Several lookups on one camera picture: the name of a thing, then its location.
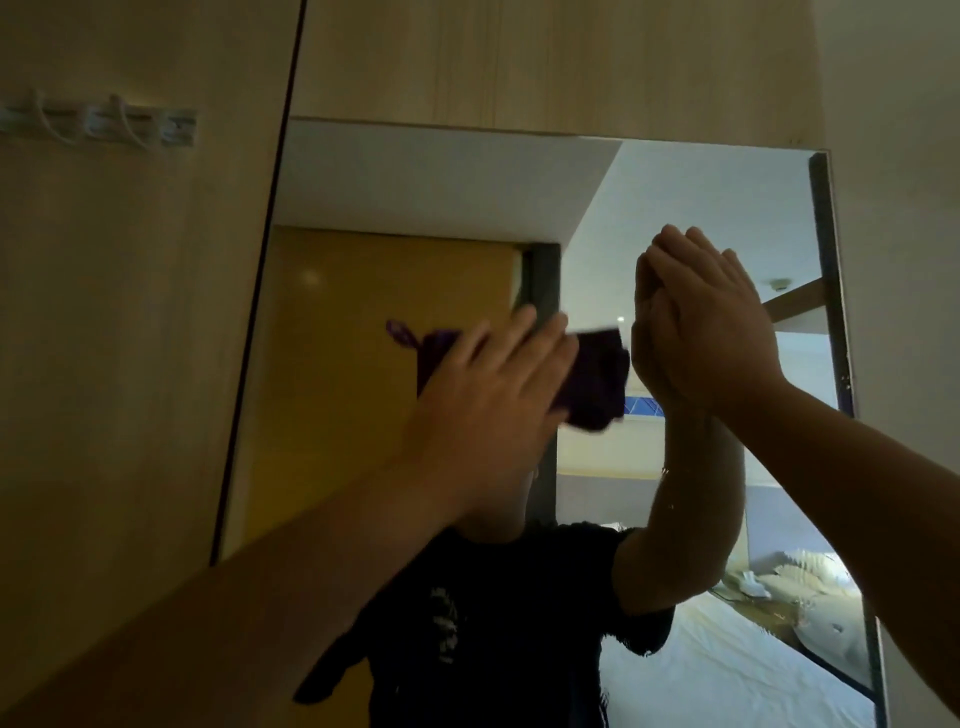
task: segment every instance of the person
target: person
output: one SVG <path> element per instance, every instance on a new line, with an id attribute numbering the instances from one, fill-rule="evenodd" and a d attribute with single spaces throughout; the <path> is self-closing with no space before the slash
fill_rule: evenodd
<path id="1" fill-rule="evenodd" d="M 743 448 L 650 355 L 653 279 L 637 281 L 636 372 L 663 408 L 665 468 L 645 528 L 525 527 L 511 496 L 433 540 L 363 610 L 295 693 L 325 700 L 369 658 L 371 726 L 602 726 L 606 635 L 638 655 L 664 644 L 673 608 L 723 576 L 744 508 Z M 528 326 L 531 308 L 518 313 Z M 482 359 L 485 350 L 480 353 Z"/>
<path id="2" fill-rule="evenodd" d="M 664 228 L 640 257 L 637 279 L 636 355 L 652 357 L 670 393 L 723 422 L 777 477 L 834 544 L 914 667 L 960 712 L 951 680 L 960 667 L 960 618 L 951 607 L 955 580 L 944 578 L 960 556 L 960 477 L 790 385 L 749 277 L 735 254 L 718 253 L 698 230 Z M 521 497 L 523 475 L 564 418 L 550 402 L 576 352 L 563 316 L 520 344 L 531 323 L 521 311 L 476 359 L 487 328 L 462 336 L 424 390 L 394 460 L 199 575 L 41 686 L 0 726 L 244 726 L 273 716 L 317 656 L 435 536 L 454 523 L 485 522 L 481 514 Z M 620 599 L 617 561 L 633 538 L 616 548 L 616 600 L 607 606 L 618 606 L 624 621 L 637 619 L 636 606 L 650 610 L 641 621 L 666 621 L 666 591 L 633 589 Z M 906 562 L 909 594 L 889 576 Z M 540 618 L 509 603 L 498 616 L 532 629 Z"/>

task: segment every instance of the black t-shirt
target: black t-shirt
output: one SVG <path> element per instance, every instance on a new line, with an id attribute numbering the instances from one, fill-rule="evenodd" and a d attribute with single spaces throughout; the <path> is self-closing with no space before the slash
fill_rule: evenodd
<path id="1" fill-rule="evenodd" d="M 324 700 L 366 657 L 372 728 L 606 725 L 601 640 L 653 653 L 673 621 L 672 608 L 620 609 L 611 573 L 628 533 L 578 523 L 491 546 L 445 531 L 364 607 L 294 699 Z"/>

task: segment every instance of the purple cloth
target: purple cloth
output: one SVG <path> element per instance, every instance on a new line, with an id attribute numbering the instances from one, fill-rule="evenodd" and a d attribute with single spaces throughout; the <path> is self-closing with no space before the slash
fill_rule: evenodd
<path id="1" fill-rule="evenodd" d="M 388 321 L 387 331 L 402 346 L 417 350 L 418 396 L 460 335 L 458 329 L 439 328 L 418 341 L 399 321 Z M 630 353 L 623 348 L 617 328 L 584 331 L 577 338 L 577 359 L 553 405 L 570 411 L 568 422 L 574 427 L 600 432 L 623 417 Z"/>

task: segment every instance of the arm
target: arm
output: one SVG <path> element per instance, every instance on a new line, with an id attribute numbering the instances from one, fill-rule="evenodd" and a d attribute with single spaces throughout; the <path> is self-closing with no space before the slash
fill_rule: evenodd
<path id="1" fill-rule="evenodd" d="M 628 615 L 671 607 L 723 576 L 743 522 L 743 448 L 719 420 L 668 413 L 663 478 L 645 529 L 617 549 L 613 587 Z"/>
<path id="2" fill-rule="evenodd" d="M 823 532 L 904 655 L 960 715 L 960 477 L 792 387 L 750 277 L 700 231 L 648 249 L 657 357 Z M 908 593 L 891 574 L 909 573 Z"/>
<path id="3" fill-rule="evenodd" d="M 28 696 L 2 728 L 254 726 L 290 701 L 360 608 L 429 539 L 516 498 L 564 419 L 549 412 L 576 355 L 558 315 L 520 346 L 524 307 L 474 356 L 465 333 L 431 378 L 403 453 L 135 620 Z"/>
<path id="4" fill-rule="evenodd" d="M 434 474 L 385 468 L 195 578 L 0 725 L 264 724 L 455 513 Z"/>
<path id="5" fill-rule="evenodd" d="M 786 382 L 755 392 L 749 410 L 731 409 L 725 419 L 960 715 L 960 477 Z M 909 574 L 909 590 L 894 574 Z"/>

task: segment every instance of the forearm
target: forearm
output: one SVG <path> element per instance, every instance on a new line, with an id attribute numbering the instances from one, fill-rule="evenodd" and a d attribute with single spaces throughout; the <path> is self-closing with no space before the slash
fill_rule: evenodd
<path id="1" fill-rule="evenodd" d="M 195 578 L 0 726 L 262 724 L 455 518 L 442 488 L 405 465 L 346 488 Z"/>
<path id="2" fill-rule="evenodd" d="M 707 589 L 723 574 L 743 523 L 743 447 L 715 418 L 667 416 L 663 478 L 647 539 L 664 563 Z"/>
<path id="3" fill-rule="evenodd" d="M 743 448 L 718 420 L 666 420 L 663 478 L 647 527 L 617 551 L 614 583 L 630 613 L 663 609 L 719 581 L 743 523 Z"/>
<path id="4" fill-rule="evenodd" d="M 960 641 L 960 586 L 950 577 L 960 559 L 960 477 L 786 384 L 725 419 L 833 544 L 900 648 L 957 711 L 960 664 L 942 645 Z"/>

